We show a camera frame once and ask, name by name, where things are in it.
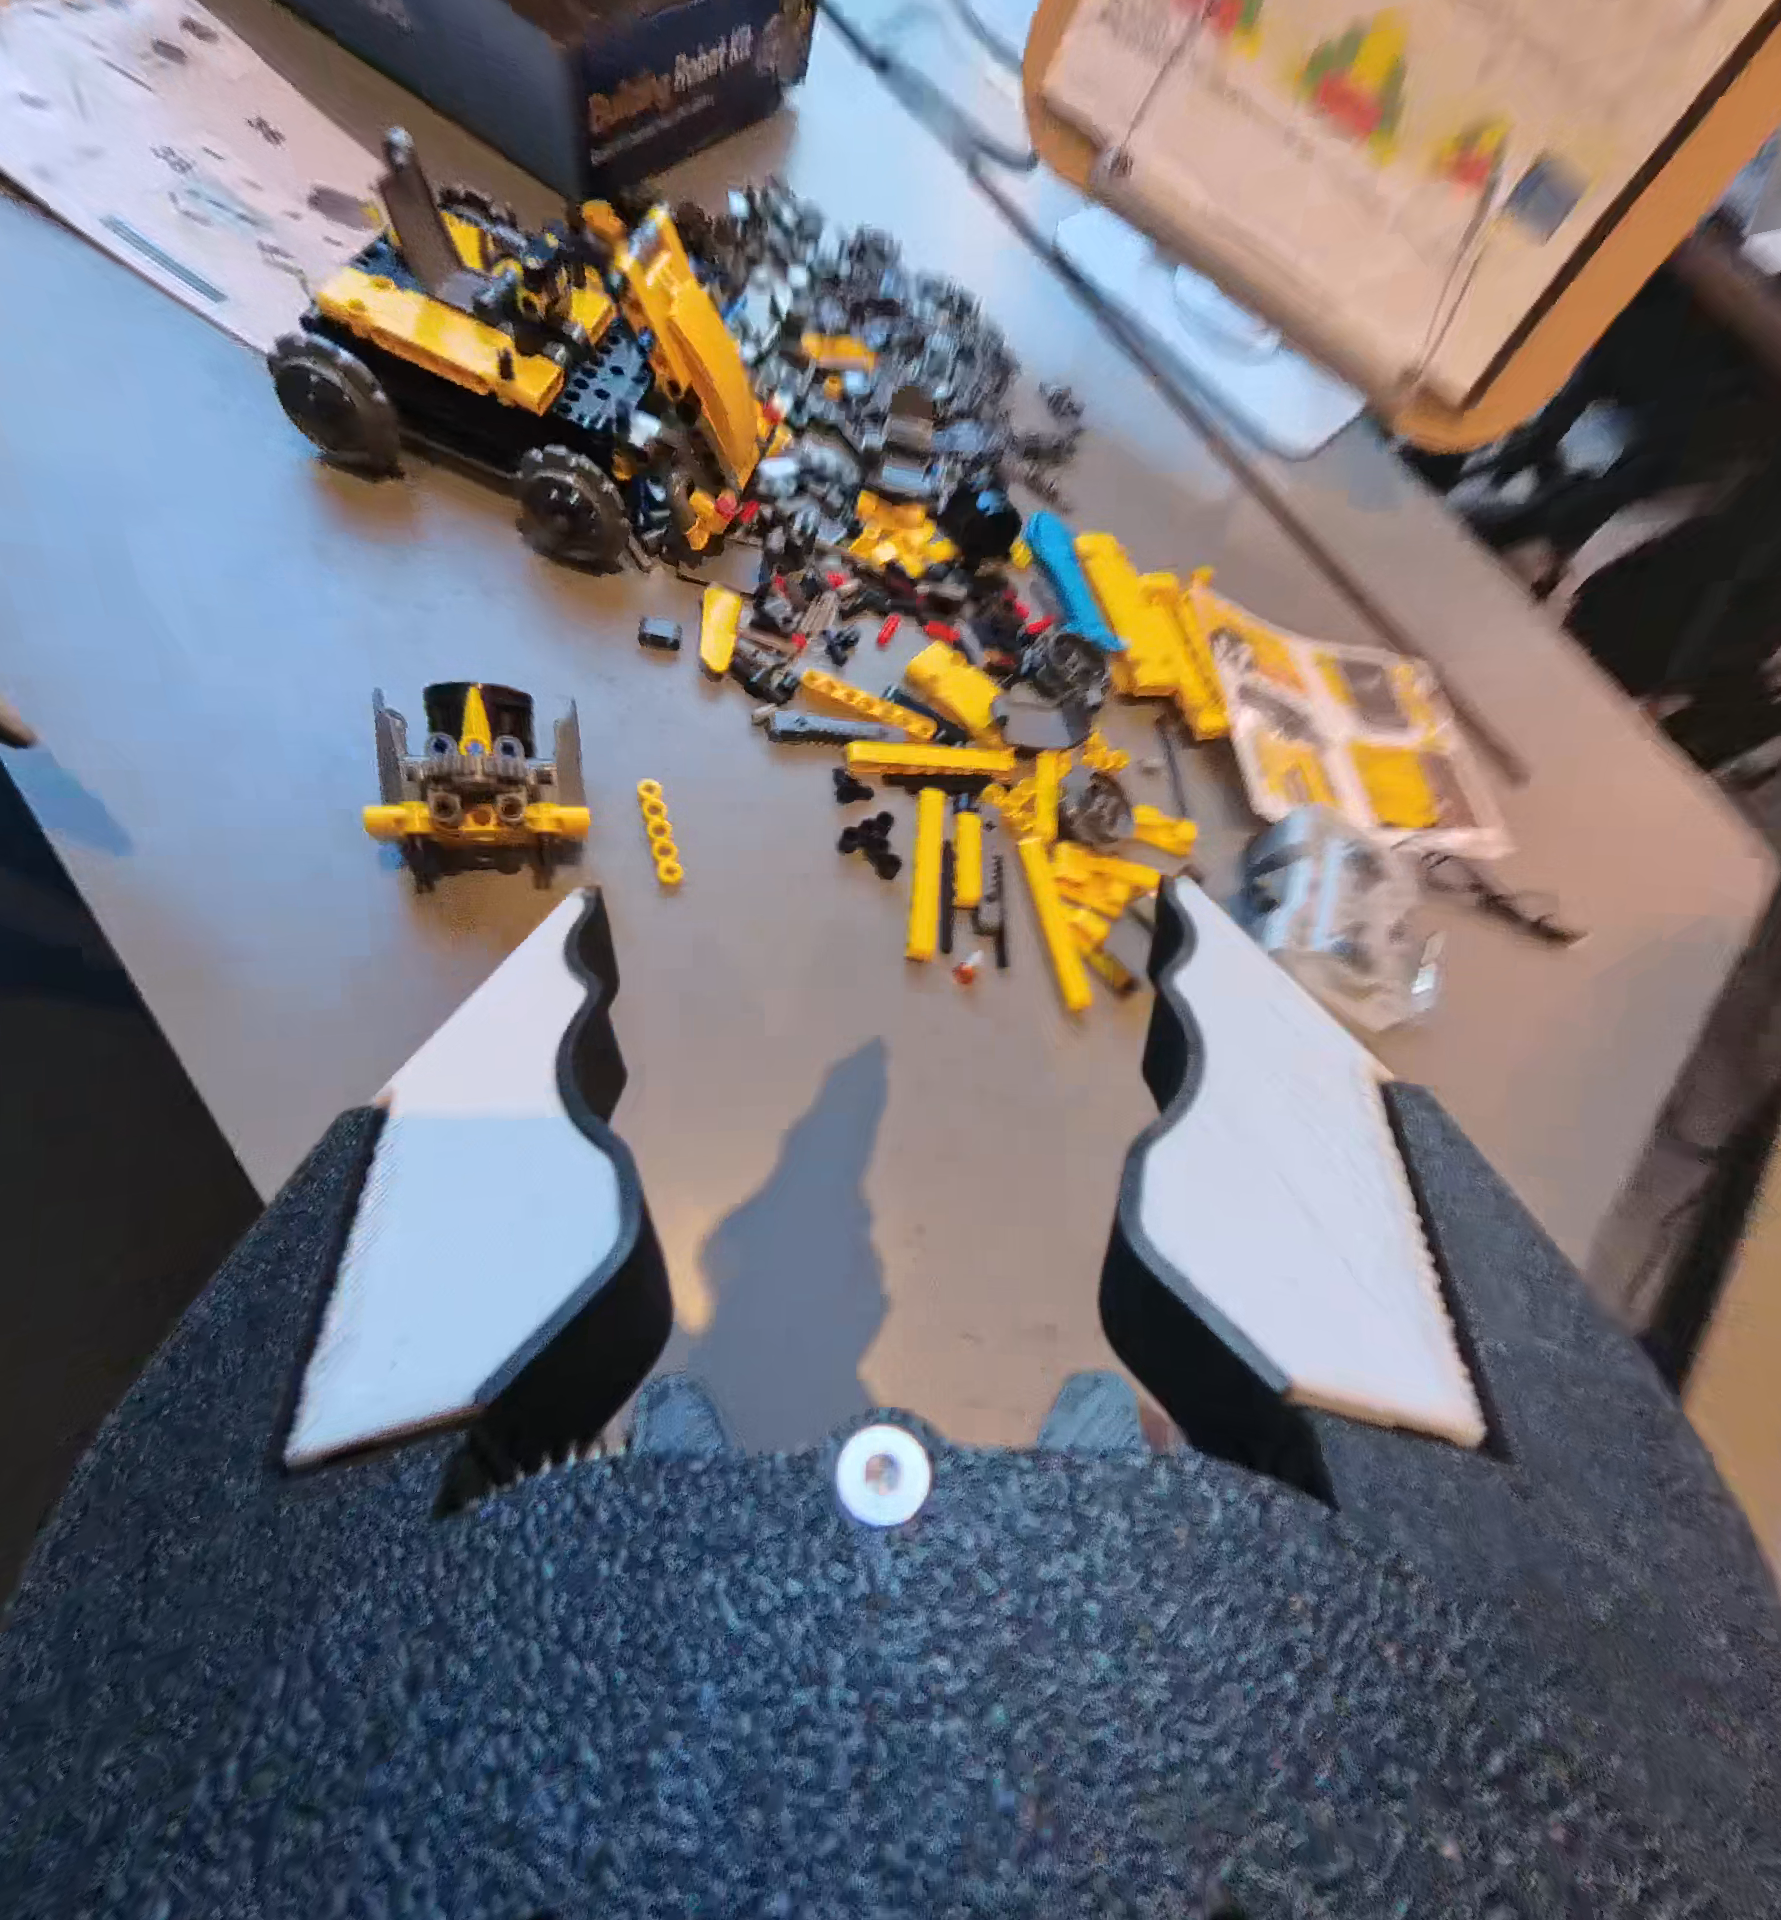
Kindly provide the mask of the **wooden task instruction board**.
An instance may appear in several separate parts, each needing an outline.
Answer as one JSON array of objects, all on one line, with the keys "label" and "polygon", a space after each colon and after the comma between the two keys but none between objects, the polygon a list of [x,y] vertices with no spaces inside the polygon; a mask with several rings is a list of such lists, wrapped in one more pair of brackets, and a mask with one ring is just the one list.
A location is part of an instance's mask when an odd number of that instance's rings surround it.
[{"label": "wooden task instruction board", "polygon": [[1066,182],[1472,451],[1781,130],[1781,2],[1054,2],[1023,96]]}]

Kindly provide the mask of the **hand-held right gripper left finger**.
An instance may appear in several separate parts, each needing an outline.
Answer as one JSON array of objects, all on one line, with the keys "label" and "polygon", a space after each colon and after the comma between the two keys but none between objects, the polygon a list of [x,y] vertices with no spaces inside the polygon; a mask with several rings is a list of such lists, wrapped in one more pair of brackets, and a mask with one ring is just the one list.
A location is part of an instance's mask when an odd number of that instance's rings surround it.
[{"label": "hand-held right gripper left finger", "polygon": [[674,1298],[613,1124],[619,991],[608,901],[572,889],[373,1096],[288,1478],[448,1438],[435,1504],[466,1509],[586,1452],[647,1381]]}]

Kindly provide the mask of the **yellow black brick vehicle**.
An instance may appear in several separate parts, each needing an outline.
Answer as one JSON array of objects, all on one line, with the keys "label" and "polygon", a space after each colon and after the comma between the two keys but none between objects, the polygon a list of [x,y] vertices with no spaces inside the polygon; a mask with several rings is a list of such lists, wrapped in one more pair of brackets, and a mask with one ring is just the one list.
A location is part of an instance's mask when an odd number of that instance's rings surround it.
[{"label": "yellow black brick vehicle", "polygon": [[527,544],[609,574],[721,553],[791,438],[717,299],[692,208],[628,192],[541,229],[435,188],[391,127],[385,222],[269,351],[277,400],[328,466],[406,450],[504,488]]}]

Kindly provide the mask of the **person's black top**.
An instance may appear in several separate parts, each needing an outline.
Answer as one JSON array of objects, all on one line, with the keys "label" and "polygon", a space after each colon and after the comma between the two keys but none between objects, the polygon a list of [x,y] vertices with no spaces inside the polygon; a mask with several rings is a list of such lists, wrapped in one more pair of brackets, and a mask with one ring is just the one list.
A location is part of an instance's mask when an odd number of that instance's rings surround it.
[{"label": "person's black top", "polygon": [[88,1441],[264,1200],[159,1025],[0,1032],[0,1616]]}]

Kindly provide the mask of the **blue brick separator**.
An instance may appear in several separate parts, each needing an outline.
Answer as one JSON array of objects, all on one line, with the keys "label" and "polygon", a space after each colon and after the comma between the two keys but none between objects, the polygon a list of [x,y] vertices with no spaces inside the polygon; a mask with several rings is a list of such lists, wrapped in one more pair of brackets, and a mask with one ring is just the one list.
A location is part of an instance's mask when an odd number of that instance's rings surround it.
[{"label": "blue brick separator", "polygon": [[1063,629],[1103,654],[1121,654],[1125,642],[1114,632],[1087,584],[1066,521],[1055,514],[1032,514],[1023,524],[1023,544],[1030,555],[1030,567],[1038,584],[1055,603]]}]

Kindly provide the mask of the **pile of loose building bricks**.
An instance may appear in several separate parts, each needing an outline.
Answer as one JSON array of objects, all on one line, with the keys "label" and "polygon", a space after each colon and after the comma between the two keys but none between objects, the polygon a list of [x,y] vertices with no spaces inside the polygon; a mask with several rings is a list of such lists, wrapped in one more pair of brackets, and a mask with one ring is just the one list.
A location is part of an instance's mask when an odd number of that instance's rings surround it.
[{"label": "pile of loose building bricks", "polygon": [[[1109,621],[1113,685],[1094,714],[1046,705],[1025,675],[1036,637],[1063,629],[1026,547],[1007,564],[967,568],[936,515],[965,480],[995,480],[1023,514],[1054,514],[1055,478],[1081,440],[1068,389],[1045,389],[1050,432],[1011,408],[1021,366],[1005,337],[956,281],[915,273],[873,229],[833,229],[780,182],[697,206],[717,257],[717,299],[760,396],[791,444],[755,478],[729,533],[755,562],[727,679],[755,702],[768,741],[831,749],[833,798],[863,808],[890,788],[915,802],[911,852],[890,813],[839,832],[839,855],[879,878],[908,878],[906,956],[952,954],[959,927],[977,941],[952,967],[1010,967],[1010,901],[1036,924],[1063,1008],[1085,1013],[1098,989],[1134,993],[1141,965],[1125,946],[1152,926],[1166,872],[1184,866],[1196,825],[1188,794],[1168,808],[1127,785],[1134,753],[1104,721],[1148,708],[1179,774],[1181,746],[1221,749],[1245,794],[1208,651],[1208,614],[1226,597],[1208,568],[1145,571],[1121,537],[1074,531]],[[1109,852],[1059,833],[1061,788],[1090,768],[1136,804],[1137,837]]]}]

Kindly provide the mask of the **white stand base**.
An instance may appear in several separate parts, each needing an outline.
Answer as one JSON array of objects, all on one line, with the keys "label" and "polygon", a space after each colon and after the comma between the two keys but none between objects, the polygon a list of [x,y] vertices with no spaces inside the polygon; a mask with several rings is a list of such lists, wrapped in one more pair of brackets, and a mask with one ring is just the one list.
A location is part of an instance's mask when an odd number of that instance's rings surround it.
[{"label": "white stand base", "polygon": [[1050,244],[1159,371],[1263,451],[1306,462],[1364,415],[1355,389],[1116,213],[1087,206],[1058,224]]}]

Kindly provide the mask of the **grey battery box brick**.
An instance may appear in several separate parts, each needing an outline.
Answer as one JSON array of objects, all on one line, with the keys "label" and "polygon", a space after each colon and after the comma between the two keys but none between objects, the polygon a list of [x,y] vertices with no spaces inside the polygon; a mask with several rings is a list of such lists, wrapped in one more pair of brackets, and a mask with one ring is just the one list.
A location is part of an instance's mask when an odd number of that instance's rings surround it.
[{"label": "grey battery box brick", "polygon": [[1417,865],[1317,802],[1263,830],[1230,906],[1285,973],[1363,1037],[1434,1009],[1441,939],[1421,911]]}]

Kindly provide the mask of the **white instruction booklet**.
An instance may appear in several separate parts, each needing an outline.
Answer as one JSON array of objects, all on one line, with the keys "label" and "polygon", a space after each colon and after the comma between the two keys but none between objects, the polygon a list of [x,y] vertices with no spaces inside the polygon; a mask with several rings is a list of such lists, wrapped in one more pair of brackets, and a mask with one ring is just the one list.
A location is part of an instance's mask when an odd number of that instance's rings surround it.
[{"label": "white instruction booklet", "polygon": [[196,2],[0,5],[0,175],[259,351],[385,219],[375,157]]}]

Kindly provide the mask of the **dark blue kit box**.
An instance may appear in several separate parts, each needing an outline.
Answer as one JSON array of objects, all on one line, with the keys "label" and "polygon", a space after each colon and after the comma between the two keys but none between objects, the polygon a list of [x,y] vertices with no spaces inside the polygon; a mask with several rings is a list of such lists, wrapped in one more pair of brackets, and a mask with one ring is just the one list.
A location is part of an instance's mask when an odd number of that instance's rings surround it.
[{"label": "dark blue kit box", "polygon": [[816,2],[291,2],[303,20],[567,202],[777,116]]}]

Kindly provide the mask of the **person's grey trousers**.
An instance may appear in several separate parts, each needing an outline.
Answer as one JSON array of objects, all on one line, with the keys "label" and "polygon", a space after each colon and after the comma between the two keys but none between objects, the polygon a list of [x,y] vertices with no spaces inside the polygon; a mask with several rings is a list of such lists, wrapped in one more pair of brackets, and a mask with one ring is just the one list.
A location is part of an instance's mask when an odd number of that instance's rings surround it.
[{"label": "person's grey trousers", "polygon": [[0,759],[0,1321],[142,1365],[261,1212]]}]

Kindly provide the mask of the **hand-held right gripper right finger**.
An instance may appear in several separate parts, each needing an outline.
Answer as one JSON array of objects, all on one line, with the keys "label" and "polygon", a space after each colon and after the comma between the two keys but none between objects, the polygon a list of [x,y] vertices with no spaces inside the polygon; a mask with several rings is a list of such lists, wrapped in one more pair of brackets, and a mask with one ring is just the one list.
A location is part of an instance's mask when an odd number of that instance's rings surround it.
[{"label": "hand-held right gripper right finger", "polygon": [[1326,1424],[1486,1452],[1388,1074],[1196,881],[1161,882],[1153,927],[1114,1355],[1192,1451],[1326,1504]]}]

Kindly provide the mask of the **small yellow brick wheel assembly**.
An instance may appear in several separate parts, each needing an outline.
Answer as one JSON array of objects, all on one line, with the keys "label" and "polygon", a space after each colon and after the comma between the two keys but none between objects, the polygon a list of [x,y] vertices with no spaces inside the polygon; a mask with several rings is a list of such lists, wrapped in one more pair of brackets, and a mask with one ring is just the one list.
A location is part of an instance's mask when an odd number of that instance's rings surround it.
[{"label": "small yellow brick wheel assembly", "polygon": [[417,895],[474,875],[552,891],[582,862],[591,807],[575,705],[542,729],[532,693],[454,679],[424,688],[424,736],[383,689],[370,717],[380,797],[361,827]]}]

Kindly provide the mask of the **yellow black printed leaflet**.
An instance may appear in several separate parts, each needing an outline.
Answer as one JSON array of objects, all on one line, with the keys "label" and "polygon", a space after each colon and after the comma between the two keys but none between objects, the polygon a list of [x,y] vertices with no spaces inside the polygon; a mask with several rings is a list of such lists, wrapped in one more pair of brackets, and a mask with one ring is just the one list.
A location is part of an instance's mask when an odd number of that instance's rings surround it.
[{"label": "yellow black printed leaflet", "polygon": [[1208,651],[1258,817],[1321,807],[1388,850],[1501,862],[1517,844],[1433,669],[1217,602]]}]

